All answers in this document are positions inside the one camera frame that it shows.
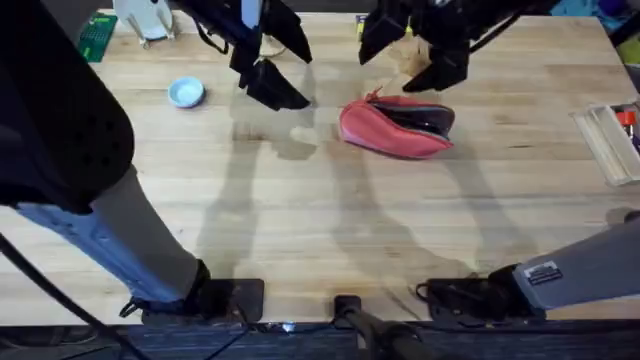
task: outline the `gray robot arm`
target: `gray robot arm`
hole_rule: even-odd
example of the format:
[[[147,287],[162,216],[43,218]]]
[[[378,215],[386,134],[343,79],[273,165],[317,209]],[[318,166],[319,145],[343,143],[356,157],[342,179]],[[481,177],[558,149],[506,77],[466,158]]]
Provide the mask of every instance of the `gray robot arm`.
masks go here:
[[[640,294],[640,221],[507,266],[486,279],[429,279],[416,295],[435,321],[485,326],[544,320],[564,306]]]

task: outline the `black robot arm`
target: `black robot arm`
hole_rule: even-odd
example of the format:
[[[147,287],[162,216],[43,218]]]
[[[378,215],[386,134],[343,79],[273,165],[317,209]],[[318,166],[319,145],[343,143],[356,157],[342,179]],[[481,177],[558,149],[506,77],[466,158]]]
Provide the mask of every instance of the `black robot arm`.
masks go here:
[[[420,36],[429,42],[431,65],[405,84],[403,90],[444,90],[467,78],[469,57],[473,52],[502,33],[521,15],[544,13],[557,2],[558,0],[379,0],[378,7],[369,14],[365,22],[360,63],[367,63],[389,44],[402,38],[410,24],[414,36]],[[487,34],[502,21],[501,25]]]

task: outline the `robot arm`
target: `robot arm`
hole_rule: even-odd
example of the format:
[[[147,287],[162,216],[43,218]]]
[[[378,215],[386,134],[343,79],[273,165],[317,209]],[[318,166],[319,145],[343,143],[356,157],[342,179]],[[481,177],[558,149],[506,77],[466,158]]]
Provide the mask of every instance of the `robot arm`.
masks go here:
[[[467,78],[469,56],[498,36],[520,15],[545,12],[558,0],[379,0],[365,22],[360,64],[405,35],[426,40],[431,65],[403,87],[406,92],[444,90]],[[493,32],[481,37],[492,27]]]
[[[228,298],[234,281],[209,281],[206,266],[150,205],[131,163],[134,134],[122,107],[38,0],[5,11],[0,29],[12,36],[0,52],[0,204],[60,234],[122,281],[133,305],[122,315],[136,307],[224,315],[227,304],[203,296],[219,290]],[[255,320],[263,284],[252,284],[244,288],[260,306],[245,308]]]
[[[630,220],[486,279],[429,279],[417,296],[434,321],[475,327],[526,324],[547,310],[640,294],[639,233],[640,221]]]
[[[258,61],[262,34],[273,36],[306,63],[312,60],[300,18],[281,0],[173,0],[173,3],[208,34],[218,34],[224,48],[200,35],[211,46],[226,54],[234,46],[231,68],[240,73],[240,88],[273,110],[303,109],[309,101],[298,92],[269,61]]]

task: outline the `sticker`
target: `sticker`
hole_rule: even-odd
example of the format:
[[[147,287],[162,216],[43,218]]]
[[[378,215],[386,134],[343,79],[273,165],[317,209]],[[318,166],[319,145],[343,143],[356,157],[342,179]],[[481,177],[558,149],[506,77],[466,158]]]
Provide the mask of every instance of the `sticker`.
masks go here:
[[[562,272],[553,261],[536,265],[524,270],[524,276],[532,286],[541,285],[549,281],[562,279]]]

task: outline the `black cable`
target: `black cable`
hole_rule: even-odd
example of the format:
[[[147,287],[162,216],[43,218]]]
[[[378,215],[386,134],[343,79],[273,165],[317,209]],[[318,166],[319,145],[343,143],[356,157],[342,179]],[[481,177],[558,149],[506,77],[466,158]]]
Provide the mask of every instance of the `black cable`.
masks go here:
[[[245,335],[247,335],[248,333],[249,333],[249,329],[247,328],[243,332],[241,332],[240,334],[236,335],[231,340],[227,341],[226,344],[222,345],[222,347],[220,347],[213,354],[207,356],[203,360],[211,360],[211,359],[215,358],[216,356],[220,355],[223,351],[227,350],[229,348],[229,346],[233,345],[236,341],[238,341],[238,340],[242,339],[243,337],[245,337]]]
[[[487,45],[491,40],[497,38],[502,34],[505,30],[507,30],[513,23],[518,21],[520,16],[524,13],[524,9],[514,13],[510,18],[502,22],[502,24],[498,25],[492,32],[485,35],[482,39],[476,41],[469,51],[473,54],[474,52],[482,49],[485,45]]]
[[[79,358],[81,356],[97,353],[98,351],[102,351],[102,350],[109,349],[109,348],[111,348],[111,346],[101,346],[99,348],[83,351],[81,353],[77,353],[77,354],[73,354],[73,355],[69,355],[69,356],[63,357],[62,359],[59,359],[59,360],[72,360],[72,359]]]
[[[31,281],[33,281],[40,289],[46,292],[49,296],[54,298],[60,305],[64,306],[67,310],[71,311],[74,315],[93,326],[100,333],[108,336],[116,341],[122,348],[131,352],[139,360],[151,360],[138,350],[127,339],[118,334],[115,330],[106,326],[100,320],[93,317],[86,310],[78,306],[73,300],[65,295],[60,289],[58,289],[49,279],[42,275],[38,269],[36,269],[22,254],[7,240],[4,235],[0,233],[0,251],[4,256],[13,263],[23,274],[25,274]]]

